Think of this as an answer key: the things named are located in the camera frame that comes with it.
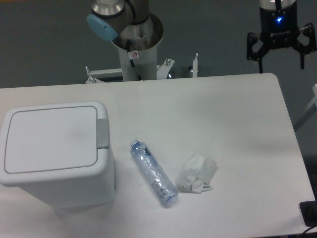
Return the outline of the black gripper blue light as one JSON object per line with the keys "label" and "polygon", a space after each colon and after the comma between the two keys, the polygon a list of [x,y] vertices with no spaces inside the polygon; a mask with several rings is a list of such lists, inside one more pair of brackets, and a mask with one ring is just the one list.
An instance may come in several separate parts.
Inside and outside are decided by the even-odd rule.
{"label": "black gripper blue light", "polygon": [[[288,48],[298,44],[300,68],[305,68],[305,57],[317,50],[314,25],[307,23],[299,29],[297,2],[295,0],[261,0],[261,35],[247,34],[246,58],[258,63],[259,73],[263,73],[263,57],[270,49]],[[263,42],[256,50],[256,44]]]}

